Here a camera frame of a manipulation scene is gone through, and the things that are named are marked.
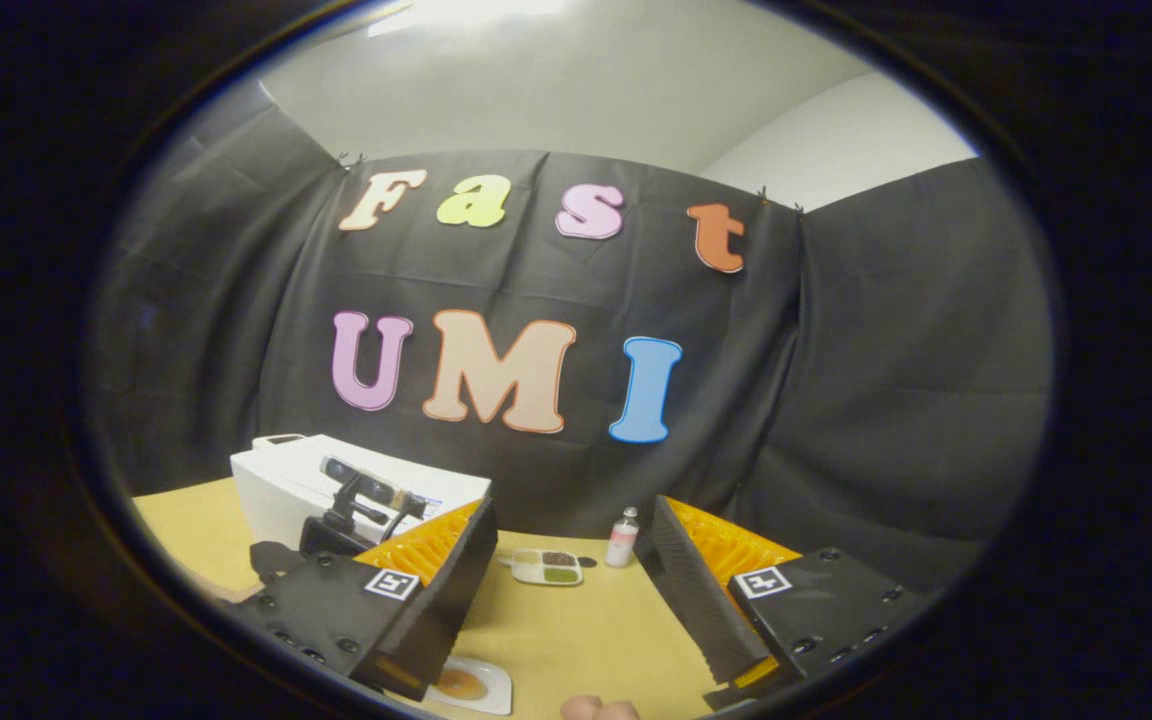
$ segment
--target table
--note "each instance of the table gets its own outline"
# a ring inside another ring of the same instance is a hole
[[[238,600],[260,586],[248,564],[251,530],[233,479],[134,502],[164,550],[203,588]],[[585,568],[585,582],[575,588],[520,583],[497,562],[486,570],[452,654],[507,670],[513,717],[558,717],[558,706],[574,694],[634,702],[645,720],[708,713],[702,696],[718,684],[700,649],[637,562],[608,568],[604,539],[500,530],[498,555],[521,547],[562,550],[599,564]],[[433,700],[397,700],[453,720],[495,717]]]

